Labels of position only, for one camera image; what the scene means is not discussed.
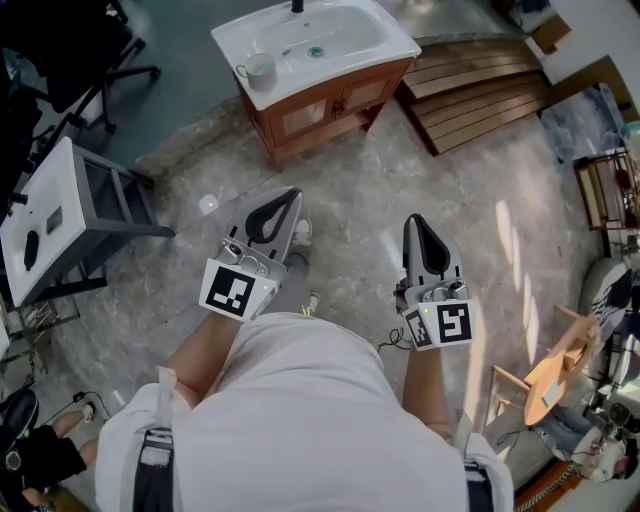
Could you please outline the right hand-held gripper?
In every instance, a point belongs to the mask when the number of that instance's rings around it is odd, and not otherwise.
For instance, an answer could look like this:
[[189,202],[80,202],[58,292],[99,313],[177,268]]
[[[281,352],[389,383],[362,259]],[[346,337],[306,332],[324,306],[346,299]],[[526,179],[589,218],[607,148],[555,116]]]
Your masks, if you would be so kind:
[[468,286],[463,280],[448,280],[462,277],[455,241],[414,213],[404,224],[403,262],[411,287],[401,280],[394,295],[414,348],[432,350],[471,343],[473,303]]

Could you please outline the person's left forearm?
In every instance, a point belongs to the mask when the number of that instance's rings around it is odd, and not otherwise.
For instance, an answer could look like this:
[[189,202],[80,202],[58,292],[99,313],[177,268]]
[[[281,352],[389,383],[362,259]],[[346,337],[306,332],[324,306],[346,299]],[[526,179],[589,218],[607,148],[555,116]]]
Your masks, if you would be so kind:
[[216,382],[241,326],[238,320],[210,312],[169,359],[177,379],[175,389],[190,408]]

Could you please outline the person's right forearm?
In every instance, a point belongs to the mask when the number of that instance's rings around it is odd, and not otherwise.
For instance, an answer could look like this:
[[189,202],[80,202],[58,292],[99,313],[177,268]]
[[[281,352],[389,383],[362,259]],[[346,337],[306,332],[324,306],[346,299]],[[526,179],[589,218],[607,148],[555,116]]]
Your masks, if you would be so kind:
[[410,349],[402,406],[444,440],[453,437],[439,349]]

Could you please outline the person's grey trousers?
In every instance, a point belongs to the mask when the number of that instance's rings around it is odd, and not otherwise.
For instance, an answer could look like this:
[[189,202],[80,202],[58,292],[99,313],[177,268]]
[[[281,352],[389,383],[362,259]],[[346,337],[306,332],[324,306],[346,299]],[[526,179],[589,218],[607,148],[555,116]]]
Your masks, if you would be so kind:
[[292,249],[284,264],[287,268],[287,276],[271,303],[273,311],[302,314],[302,308],[309,305],[311,293],[307,283],[310,268],[308,248]]

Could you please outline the white grey side table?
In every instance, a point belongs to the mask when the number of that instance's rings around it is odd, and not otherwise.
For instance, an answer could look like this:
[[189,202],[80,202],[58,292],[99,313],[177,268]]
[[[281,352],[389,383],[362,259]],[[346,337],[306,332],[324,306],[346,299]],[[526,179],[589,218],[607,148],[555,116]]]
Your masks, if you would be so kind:
[[58,274],[32,303],[103,287],[106,284],[103,278],[90,277],[70,283],[61,279],[72,270],[91,275],[135,237],[171,238],[175,234],[171,228],[157,221],[151,205],[152,179],[75,144],[73,146],[77,154],[77,183],[87,230],[77,243],[77,259],[73,267],[67,273]]

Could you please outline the white mug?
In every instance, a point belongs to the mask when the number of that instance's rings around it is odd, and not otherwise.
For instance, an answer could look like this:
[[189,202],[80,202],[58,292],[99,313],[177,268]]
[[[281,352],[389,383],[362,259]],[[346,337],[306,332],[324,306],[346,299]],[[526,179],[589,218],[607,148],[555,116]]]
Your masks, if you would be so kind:
[[253,90],[259,92],[272,90],[277,82],[276,60],[269,53],[250,56],[244,64],[237,64],[235,71],[248,81]]

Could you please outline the white sofa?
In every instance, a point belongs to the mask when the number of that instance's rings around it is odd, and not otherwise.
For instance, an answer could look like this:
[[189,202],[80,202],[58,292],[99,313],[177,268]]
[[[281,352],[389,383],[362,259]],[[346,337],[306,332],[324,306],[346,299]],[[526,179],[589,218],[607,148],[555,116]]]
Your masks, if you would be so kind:
[[593,314],[600,330],[600,351],[621,325],[631,306],[632,289],[640,287],[640,270],[603,258],[594,263],[582,284],[578,312]]

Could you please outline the wooden chair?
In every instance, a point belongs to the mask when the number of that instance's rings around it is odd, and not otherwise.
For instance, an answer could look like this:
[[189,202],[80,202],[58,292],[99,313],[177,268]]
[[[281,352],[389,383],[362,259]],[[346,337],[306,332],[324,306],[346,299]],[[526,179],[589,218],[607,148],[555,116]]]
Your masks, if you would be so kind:
[[517,387],[524,398],[522,403],[517,403],[500,397],[497,414],[505,408],[515,409],[522,415],[526,426],[539,423],[559,404],[570,386],[582,375],[600,342],[598,318],[593,312],[584,316],[558,305],[555,309],[572,319],[573,323],[524,379],[497,365],[492,368],[495,378]]

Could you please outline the wooden shelf rack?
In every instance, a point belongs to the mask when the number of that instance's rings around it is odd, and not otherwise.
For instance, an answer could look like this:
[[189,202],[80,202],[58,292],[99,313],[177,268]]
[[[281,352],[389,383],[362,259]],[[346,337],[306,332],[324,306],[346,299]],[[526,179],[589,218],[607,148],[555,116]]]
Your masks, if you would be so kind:
[[592,231],[640,230],[640,166],[626,149],[574,165]]

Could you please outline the marble print board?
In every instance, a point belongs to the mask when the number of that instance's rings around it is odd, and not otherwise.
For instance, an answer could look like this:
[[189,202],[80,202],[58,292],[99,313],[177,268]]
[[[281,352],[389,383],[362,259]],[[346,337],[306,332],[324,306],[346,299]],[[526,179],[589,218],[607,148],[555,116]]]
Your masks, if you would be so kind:
[[624,145],[625,122],[606,83],[542,110],[539,118],[561,164],[604,156]]

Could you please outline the person's white shirt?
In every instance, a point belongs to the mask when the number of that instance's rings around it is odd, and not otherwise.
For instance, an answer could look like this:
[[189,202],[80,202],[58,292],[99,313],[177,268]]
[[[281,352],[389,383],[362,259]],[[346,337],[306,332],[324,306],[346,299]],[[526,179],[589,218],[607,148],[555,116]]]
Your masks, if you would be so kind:
[[330,322],[241,326],[194,408],[168,365],[103,427],[100,512],[512,512],[486,439],[453,444],[404,410],[373,347]]

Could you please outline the white rectangular basin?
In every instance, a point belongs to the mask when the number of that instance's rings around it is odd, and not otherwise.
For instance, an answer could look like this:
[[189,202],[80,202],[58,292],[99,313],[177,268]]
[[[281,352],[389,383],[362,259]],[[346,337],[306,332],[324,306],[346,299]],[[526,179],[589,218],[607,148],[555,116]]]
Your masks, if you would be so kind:
[[[71,139],[61,139],[22,189],[27,203],[12,206],[0,225],[0,245],[16,306],[34,302],[58,274],[69,272],[77,259],[77,243],[87,230]],[[23,264],[26,235],[40,236],[37,260],[30,271]]]

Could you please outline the black oval object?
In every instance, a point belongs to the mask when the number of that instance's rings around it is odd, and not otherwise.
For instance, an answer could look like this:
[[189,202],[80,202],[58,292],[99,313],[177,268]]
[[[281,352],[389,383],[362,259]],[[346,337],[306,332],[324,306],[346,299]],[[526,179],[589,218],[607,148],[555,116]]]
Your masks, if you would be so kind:
[[30,230],[26,235],[23,264],[26,271],[30,271],[38,256],[40,236],[37,231]]

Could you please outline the cardboard box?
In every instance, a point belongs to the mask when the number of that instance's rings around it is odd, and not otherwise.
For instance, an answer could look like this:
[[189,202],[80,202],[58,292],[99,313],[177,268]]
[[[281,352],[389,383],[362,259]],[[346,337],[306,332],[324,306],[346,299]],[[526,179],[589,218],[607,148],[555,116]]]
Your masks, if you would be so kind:
[[569,25],[554,14],[532,32],[531,38],[545,55],[551,55],[557,51],[556,44],[570,32]]

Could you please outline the black office chair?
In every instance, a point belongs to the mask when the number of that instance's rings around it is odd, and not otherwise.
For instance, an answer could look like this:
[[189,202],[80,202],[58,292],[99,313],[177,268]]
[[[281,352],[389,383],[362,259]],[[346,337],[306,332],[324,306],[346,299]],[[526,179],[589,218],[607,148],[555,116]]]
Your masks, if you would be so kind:
[[123,66],[146,46],[132,20],[124,0],[0,0],[0,48],[25,57],[46,79],[45,100],[64,116],[56,136],[68,125],[82,127],[83,110],[114,82],[160,77],[157,66]]

